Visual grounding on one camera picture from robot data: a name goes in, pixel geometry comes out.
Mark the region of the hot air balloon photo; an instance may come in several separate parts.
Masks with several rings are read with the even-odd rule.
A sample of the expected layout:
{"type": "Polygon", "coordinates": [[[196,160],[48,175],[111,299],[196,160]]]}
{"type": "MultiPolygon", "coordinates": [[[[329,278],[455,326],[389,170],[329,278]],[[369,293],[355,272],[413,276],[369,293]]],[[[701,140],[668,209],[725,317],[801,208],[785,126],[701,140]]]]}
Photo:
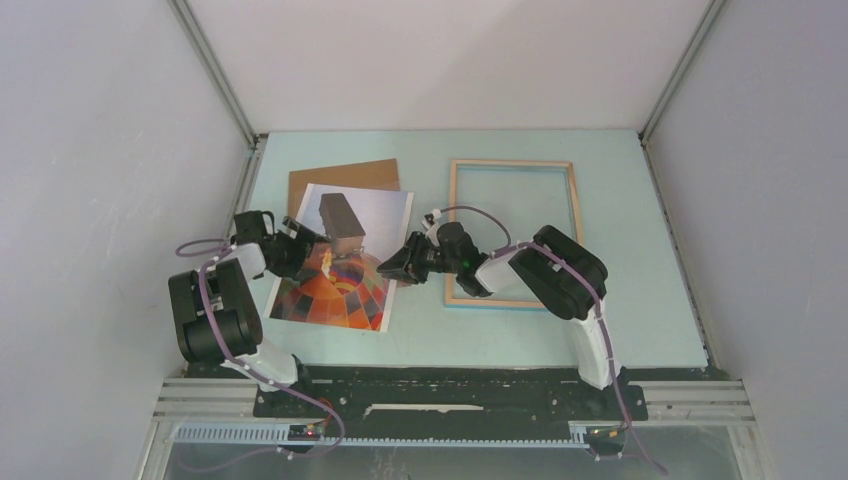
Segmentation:
{"type": "Polygon", "coordinates": [[[294,278],[278,278],[270,319],[384,332],[397,282],[378,266],[404,244],[414,194],[310,183],[296,220],[329,239],[294,278]]]}

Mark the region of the wooden picture frame with glass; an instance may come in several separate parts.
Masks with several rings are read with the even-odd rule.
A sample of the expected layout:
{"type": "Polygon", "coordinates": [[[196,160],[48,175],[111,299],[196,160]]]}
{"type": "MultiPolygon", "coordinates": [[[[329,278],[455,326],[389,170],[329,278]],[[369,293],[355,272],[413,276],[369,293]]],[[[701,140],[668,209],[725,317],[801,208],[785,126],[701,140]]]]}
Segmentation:
{"type": "Polygon", "coordinates": [[[584,242],[575,167],[566,161],[453,159],[448,221],[460,222],[492,254],[552,225],[584,242]]]}

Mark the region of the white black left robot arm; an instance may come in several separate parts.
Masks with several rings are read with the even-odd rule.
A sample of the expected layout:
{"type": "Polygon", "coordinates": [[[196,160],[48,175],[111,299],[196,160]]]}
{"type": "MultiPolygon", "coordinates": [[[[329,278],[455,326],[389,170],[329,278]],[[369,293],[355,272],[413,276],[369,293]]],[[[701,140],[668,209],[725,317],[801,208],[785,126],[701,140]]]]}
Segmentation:
{"type": "Polygon", "coordinates": [[[274,225],[270,211],[245,211],[235,215],[229,238],[177,247],[177,257],[200,257],[203,263],[170,277],[169,297],[178,348],[187,362],[229,368],[262,391],[278,391],[278,404],[299,417],[314,408],[316,390],[302,361],[265,338],[249,283],[267,273],[297,278],[309,256],[330,240],[289,216],[281,229],[274,225]]]}

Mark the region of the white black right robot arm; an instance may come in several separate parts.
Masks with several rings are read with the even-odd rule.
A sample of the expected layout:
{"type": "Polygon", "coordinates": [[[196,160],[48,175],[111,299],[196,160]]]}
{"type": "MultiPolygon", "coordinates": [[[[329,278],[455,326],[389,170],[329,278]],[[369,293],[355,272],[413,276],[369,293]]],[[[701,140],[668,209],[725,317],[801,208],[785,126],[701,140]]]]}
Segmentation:
{"type": "Polygon", "coordinates": [[[620,372],[605,321],[604,263],[577,241],[546,225],[530,241],[485,253],[458,222],[416,231],[377,272],[390,280],[423,284],[432,273],[450,274],[473,298],[487,298],[523,283],[552,315],[570,325],[578,357],[585,411],[606,418],[622,403],[614,384],[620,372]]]}

